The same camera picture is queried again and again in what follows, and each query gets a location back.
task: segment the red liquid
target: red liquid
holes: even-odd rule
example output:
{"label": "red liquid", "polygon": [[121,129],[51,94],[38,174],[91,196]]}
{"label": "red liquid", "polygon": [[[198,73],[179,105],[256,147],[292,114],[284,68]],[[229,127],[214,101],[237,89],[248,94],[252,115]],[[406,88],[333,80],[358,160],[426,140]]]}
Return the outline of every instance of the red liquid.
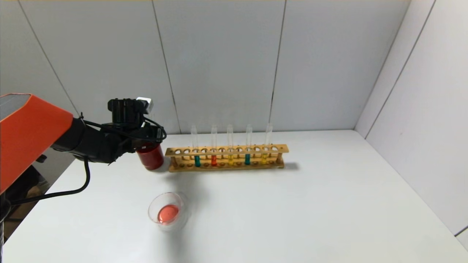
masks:
{"label": "red liquid", "polygon": [[176,218],[178,213],[179,208],[177,206],[167,205],[159,210],[158,221],[160,223],[169,223]]}
{"label": "red liquid", "polygon": [[216,155],[211,156],[211,166],[217,166],[218,163],[216,162]]}

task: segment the teal liquid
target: teal liquid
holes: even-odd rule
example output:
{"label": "teal liquid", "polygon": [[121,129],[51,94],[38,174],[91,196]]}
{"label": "teal liquid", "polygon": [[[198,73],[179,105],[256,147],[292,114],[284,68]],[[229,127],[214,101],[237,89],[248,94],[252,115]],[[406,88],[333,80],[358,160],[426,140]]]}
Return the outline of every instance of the teal liquid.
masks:
{"label": "teal liquid", "polygon": [[250,165],[250,154],[245,155],[245,165]]}
{"label": "teal liquid", "polygon": [[200,166],[201,166],[201,163],[200,163],[200,156],[195,156],[195,166],[196,166],[196,167],[200,167]]}

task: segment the white wall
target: white wall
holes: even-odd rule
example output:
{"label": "white wall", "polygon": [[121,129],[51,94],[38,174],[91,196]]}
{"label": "white wall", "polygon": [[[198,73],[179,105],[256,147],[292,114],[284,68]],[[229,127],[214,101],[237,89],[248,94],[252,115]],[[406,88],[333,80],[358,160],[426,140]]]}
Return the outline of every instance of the white wall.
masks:
{"label": "white wall", "polygon": [[408,4],[289,0],[271,112],[275,129],[353,129]]}
{"label": "white wall", "polygon": [[182,132],[264,130],[284,1],[154,1]]}
{"label": "white wall", "polygon": [[[17,1],[0,1],[0,32],[0,95],[34,93],[76,115]],[[51,183],[74,160],[51,149],[44,154],[46,162],[34,167]]]}
{"label": "white wall", "polygon": [[382,67],[382,71],[364,107],[364,111],[356,124],[355,129],[362,137],[365,138],[367,136],[383,104],[390,95],[390,91],[394,87],[405,62],[410,56],[419,33],[423,29],[424,22],[429,15],[434,1],[416,0],[410,3],[392,49]]}
{"label": "white wall", "polygon": [[369,143],[447,227],[468,225],[468,2],[436,1]]}
{"label": "white wall", "polygon": [[[17,1],[1,3],[3,94],[73,103],[98,123],[110,98],[148,96],[168,133],[263,131],[270,116],[275,130],[354,127],[408,4],[21,1],[30,27]],[[40,169],[56,178],[72,158],[48,154]]]}
{"label": "white wall", "polygon": [[21,1],[71,100],[87,120],[111,122],[107,101],[150,97],[150,116],[180,133],[150,1]]}

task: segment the red liquid in dish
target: red liquid in dish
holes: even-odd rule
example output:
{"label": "red liquid in dish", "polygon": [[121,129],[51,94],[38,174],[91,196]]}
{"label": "red liquid in dish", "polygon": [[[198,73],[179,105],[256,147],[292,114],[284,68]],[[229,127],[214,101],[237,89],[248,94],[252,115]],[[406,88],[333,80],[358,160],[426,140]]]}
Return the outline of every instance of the red liquid in dish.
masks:
{"label": "red liquid in dish", "polygon": [[158,221],[160,223],[169,223],[176,218],[178,213],[179,208],[177,206],[167,205],[159,210]]}

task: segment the glass petri dish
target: glass petri dish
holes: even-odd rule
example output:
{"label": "glass petri dish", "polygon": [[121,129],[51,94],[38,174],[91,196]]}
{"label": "glass petri dish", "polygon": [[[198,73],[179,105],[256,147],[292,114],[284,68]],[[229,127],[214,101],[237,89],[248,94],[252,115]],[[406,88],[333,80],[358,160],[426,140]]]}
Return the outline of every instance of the glass petri dish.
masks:
{"label": "glass petri dish", "polygon": [[148,217],[163,231],[181,229],[187,221],[186,202],[176,193],[156,197],[148,208]]}

